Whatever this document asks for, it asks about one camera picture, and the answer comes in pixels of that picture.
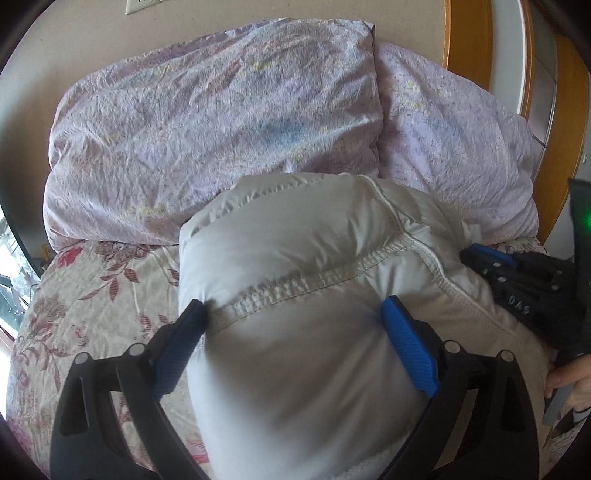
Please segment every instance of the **floral bedsheet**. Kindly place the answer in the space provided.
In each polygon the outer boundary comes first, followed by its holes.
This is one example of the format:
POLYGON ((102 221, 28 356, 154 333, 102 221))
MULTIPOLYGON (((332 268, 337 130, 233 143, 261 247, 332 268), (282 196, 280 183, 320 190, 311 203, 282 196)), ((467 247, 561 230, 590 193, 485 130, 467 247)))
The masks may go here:
MULTIPOLYGON (((499 244, 500 251, 540 251, 535 239, 499 244)), ((54 415, 73 358, 122 354, 177 318, 178 246, 82 241, 62 252, 43 275, 12 354, 7 422, 25 451, 49 472, 54 415)), ((150 467, 121 395, 115 411, 135 460, 150 467)), ((195 424, 186 376, 162 400, 178 435, 213 479, 195 424)))

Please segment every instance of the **screw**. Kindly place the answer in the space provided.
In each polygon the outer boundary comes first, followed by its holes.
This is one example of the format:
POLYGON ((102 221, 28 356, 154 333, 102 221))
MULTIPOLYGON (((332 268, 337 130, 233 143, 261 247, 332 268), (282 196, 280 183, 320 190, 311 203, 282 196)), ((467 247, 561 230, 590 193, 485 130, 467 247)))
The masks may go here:
POLYGON ((132 356, 140 356, 146 350, 146 346, 143 343, 134 343, 129 347, 129 354, 132 356))
POLYGON ((512 362, 513 360, 515 360, 515 355, 513 355, 513 352, 510 352, 509 350, 503 350, 501 352, 501 358, 505 362, 512 362))
POLYGON ((82 365, 83 363, 86 363, 88 358, 89 358, 88 353, 86 353, 86 352, 79 353, 78 355, 76 355, 76 357, 74 359, 74 363, 76 365, 82 365))
POLYGON ((445 350, 447 350, 450 353, 459 353, 460 351, 460 344, 454 342, 453 340, 448 340, 447 342, 445 342, 444 347, 445 350))

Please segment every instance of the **electrical outlet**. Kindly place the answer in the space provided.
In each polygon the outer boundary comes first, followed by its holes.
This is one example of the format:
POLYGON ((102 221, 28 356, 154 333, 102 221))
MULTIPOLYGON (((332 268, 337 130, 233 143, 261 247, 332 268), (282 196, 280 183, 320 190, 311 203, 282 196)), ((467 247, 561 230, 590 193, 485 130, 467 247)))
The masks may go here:
POLYGON ((127 7, 125 7, 125 15, 129 15, 152 5, 159 4, 160 0, 127 0, 127 7))

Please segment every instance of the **stitching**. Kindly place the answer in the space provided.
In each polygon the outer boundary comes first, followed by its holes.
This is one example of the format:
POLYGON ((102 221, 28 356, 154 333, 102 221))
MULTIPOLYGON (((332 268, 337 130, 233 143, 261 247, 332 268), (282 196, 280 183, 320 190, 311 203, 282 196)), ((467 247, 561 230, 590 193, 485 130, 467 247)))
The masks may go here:
POLYGON ((415 246, 417 249, 423 252, 424 255, 420 254, 420 252, 417 253, 419 253, 421 259, 423 260, 423 263, 431 273, 433 280, 435 280, 437 285, 451 298, 461 302, 462 305, 474 312, 475 315, 480 316, 481 318, 483 316, 486 320, 489 320, 504 332, 509 333, 514 338, 518 338, 518 335, 514 330, 511 330, 508 326, 497 321, 497 319, 494 318, 494 316, 489 314, 489 312, 487 312, 480 304, 475 302, 470 295, 468 295, 463 289, 461 289, 458 285, 456 285, 454 282, 452 282, 449 278, 445 276, 443 266, 437 258, 437 255, 435 255, 435 253, 433 253, 431 249, 427 247, 423 242, 408 234, 408 232, 404 229, 402 223, 400 222, 400 219, 395 214, 395 212, 398 212, 399 210, 385 197, 385 195, 378 187, 378 185, 375 183, 375 181, 366 176, 361 177, 372 185, 374 190, 377 192, 379 198, 388 206, 389 210, 393 213, 394 221, 398 224, 398 227, 400 228, 402 233, 402 237, 405 240, 405 243, 409 243, 411 246, 415 246))
POLYGON ((211 312, 210 315, 213 316, 217 313, 222 318, 225 316, 230 317, 230 313, 237 314, 238 317, 234 317, 232 320, 225 322, 222 320, 223 325, 210 332, 209 335, 215 335, 237 321, 242 320, 243 318, 252 315, 253 313, 256 313, 264 308, 271 307, 286 300, 296 299, 297 297, 307 295, 308 293, 333 287, 335 285, 352 280, 353 278, 367 272, 371 268, 376 267, 388 257, 402 251, 403 249, 403 246, 397 245, 397 242, 393 241, 389 245, 366 255, 365 258, 357 260, 355 263, 360 265, 359 269, 354 267, 352 268, 350 264, 342 265, 340 267, 315 275, 316 278, 301 277, 299 279, 290 280, 280 285, 267 287, 253 292, 248 297, 241 299, 236 303, 225 306, 217 312, 211 312), (344 272, 341 273, 339 270, 353 271, 344 276, 344 272), (285 294, 286 291, 290 290, 292 293, 288 294, 288 296, 282 296, 282 294, 285 294))

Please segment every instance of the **wooden bed frame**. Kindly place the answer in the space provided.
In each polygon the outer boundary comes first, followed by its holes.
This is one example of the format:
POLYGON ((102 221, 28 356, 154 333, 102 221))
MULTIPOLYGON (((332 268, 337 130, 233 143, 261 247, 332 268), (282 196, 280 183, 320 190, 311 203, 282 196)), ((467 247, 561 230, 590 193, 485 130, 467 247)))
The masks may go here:
MULTIPOLYGON (((445 40, 442 65, 489 90, 493 66, 494 0, 445 0, 445 40)), ((534 29, 528 0, 522 11, 524 73, 519 114, 528 119, 534 91, 534 29)), ((554 112, 542 164, 534 182, 540 216, 538 239, 543 244, 568 198, 567 180, 579 168, 589 116, 589 74, 572 42, 555 34, 557 81, 554 112)))

